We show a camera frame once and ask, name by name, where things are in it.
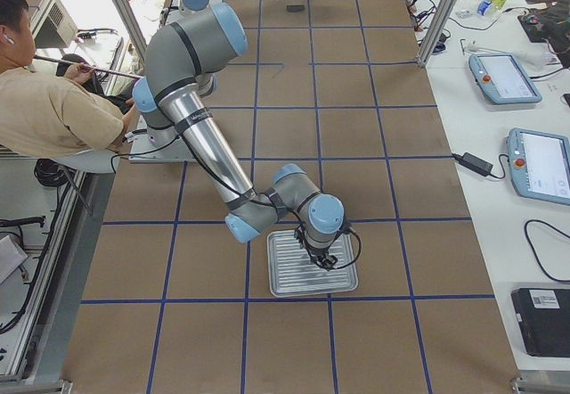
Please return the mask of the black brake pad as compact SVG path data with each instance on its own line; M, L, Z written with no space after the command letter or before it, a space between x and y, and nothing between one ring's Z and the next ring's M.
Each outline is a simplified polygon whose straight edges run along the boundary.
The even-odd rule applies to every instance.
M302 12L305 9L303 4L288 4L286 6L287 12Z

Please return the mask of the ribbed silver metal tray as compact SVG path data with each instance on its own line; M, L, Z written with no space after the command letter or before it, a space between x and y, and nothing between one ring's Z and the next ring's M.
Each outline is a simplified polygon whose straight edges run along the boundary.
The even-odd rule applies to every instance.
M353 291L358 286L350 237L341 235L329 249L336 269L317 267L294 238L293 230L269 233L267 257L269 289L276 298Z

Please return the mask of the blue teach pendant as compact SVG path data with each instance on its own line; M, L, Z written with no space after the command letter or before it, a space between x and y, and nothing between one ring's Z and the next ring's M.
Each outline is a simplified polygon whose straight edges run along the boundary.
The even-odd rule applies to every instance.
M520 196L569 204L567 137L512 128L506 144L511 182Z
M485 98L494 105L542 101L541 93L511 53L471 54L468 67Z

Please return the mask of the black power adapter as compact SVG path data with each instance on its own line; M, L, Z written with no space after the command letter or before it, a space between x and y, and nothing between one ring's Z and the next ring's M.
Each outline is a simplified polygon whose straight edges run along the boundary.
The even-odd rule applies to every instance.
M480 176L490 176L493 169L492 163L482 160L469 152L465 152L462 155L461 163L465 168L470 169Z

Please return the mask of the lower blue teach pendant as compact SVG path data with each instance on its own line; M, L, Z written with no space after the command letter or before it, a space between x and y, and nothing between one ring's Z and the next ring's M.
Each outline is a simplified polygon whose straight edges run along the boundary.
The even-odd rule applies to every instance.
M520 196L569 204L567 137L512 128L506 144L511 182Z

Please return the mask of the upper blue teach pendant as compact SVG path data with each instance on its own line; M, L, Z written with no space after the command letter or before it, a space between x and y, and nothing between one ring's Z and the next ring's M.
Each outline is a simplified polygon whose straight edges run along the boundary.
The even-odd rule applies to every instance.
M511 53L471 54L468 67L485 98L494 105L542 101L541 93Z

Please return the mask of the aluminium frame post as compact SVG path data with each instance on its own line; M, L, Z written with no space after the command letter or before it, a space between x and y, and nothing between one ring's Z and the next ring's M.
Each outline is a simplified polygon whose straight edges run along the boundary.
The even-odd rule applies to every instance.
M421 68L425 68L428 64L428 59L432 55L436 43L444 30L445 23L449 20L452 8L457 0L440 0L435 15L428 27L427 34L424 36L419 52L417 55L417 64Z

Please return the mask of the person in beige shirt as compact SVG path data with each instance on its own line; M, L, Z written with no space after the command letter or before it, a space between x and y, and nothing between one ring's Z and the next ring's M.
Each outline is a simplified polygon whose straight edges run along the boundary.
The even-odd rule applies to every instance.
M89 150L118 152L137 113L84 84L94 70L69 65L59 77L32 72L36 54L27 0L1 0L1 145L21 155L59 158Z

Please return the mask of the black box with label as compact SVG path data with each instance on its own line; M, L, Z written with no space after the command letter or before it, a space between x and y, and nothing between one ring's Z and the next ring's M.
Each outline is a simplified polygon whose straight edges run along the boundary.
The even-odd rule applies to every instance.
M519 288L511 300L526 354L569 358L569 290Z

